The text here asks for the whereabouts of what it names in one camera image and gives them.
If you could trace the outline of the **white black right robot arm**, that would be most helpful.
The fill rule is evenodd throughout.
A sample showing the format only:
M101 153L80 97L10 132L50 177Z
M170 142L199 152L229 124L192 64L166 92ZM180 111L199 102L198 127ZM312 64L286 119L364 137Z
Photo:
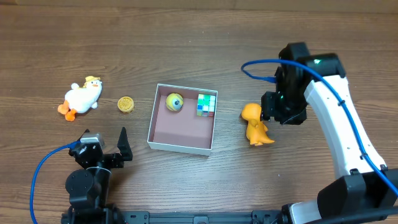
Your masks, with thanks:
M279 53L274 92L261 99L261 117L302 124L316 114L333 159L335 180L317 198L282 208L281 223L367 223L397 213L397 170L390 169L366 134L336 54L311 55L303 42Z

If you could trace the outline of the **white box pink interior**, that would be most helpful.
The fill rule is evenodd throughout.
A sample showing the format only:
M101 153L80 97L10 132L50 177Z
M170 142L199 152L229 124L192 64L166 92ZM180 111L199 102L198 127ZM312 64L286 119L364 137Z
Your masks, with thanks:
M179 111L166 107L171 93L183 98ZM155 92L147 143L151 149L209 156L213 143L215 116L197 115L199 94L218 96L216 90L159 83Z

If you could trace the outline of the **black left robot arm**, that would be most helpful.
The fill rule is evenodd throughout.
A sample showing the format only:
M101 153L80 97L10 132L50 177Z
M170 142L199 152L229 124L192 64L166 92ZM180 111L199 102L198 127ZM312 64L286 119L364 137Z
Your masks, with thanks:
M69 149L81 169L66 179L70 207L62 214L62 224L127 223L120 209L107 202L111 170L123 168L126 161L133 159L126 128L121 130L117 147L119 152L105 154L102 135L86 130Z

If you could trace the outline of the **orange dinosaur figure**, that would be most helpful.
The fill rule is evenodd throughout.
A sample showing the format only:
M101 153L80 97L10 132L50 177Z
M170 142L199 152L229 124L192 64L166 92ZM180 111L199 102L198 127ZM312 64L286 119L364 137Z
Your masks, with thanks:
M250 145L261 146L263 144L272 144L275 142L266 134L268 128L261 121L261 106L259 104L246 104L241 112L241 117L248 122L246 137Z

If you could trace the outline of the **yellow one-eyed ball toy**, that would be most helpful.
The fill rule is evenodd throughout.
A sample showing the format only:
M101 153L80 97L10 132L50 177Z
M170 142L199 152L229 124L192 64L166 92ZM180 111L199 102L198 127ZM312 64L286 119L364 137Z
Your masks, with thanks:
M166 107L170 111L180 111L183 106L183 97L178 93L171 93L166 98Z

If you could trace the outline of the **round yellow cookie toy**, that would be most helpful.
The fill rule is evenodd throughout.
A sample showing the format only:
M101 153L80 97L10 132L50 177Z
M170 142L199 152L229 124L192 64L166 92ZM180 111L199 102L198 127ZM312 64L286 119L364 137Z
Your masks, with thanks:
M130 113L134 110L134 100L129 96L123 96L118 100L117 106L123 113Z

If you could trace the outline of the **white plush duck toy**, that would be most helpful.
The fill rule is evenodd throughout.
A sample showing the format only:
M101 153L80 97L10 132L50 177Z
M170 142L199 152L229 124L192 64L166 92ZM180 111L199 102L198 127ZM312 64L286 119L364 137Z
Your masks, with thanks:
M57 111L63 114L67 121L74 121L76 114L97 109L102 89L100 77L87 76L83 86L72 83L71 90L66 92L64 102L58 106Z

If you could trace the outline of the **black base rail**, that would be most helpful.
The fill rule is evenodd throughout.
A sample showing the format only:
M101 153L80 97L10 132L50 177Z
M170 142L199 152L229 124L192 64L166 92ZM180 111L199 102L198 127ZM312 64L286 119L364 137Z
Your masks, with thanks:
M253 210L252 212L122 212L128 224L250 224L278 223L278 210Z

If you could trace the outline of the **colourful puzzle cube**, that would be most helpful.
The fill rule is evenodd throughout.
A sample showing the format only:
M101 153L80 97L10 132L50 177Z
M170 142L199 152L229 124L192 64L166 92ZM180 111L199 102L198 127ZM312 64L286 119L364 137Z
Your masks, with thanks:
M215 115L216 96L199 94L197 100L197 116L213 117Z

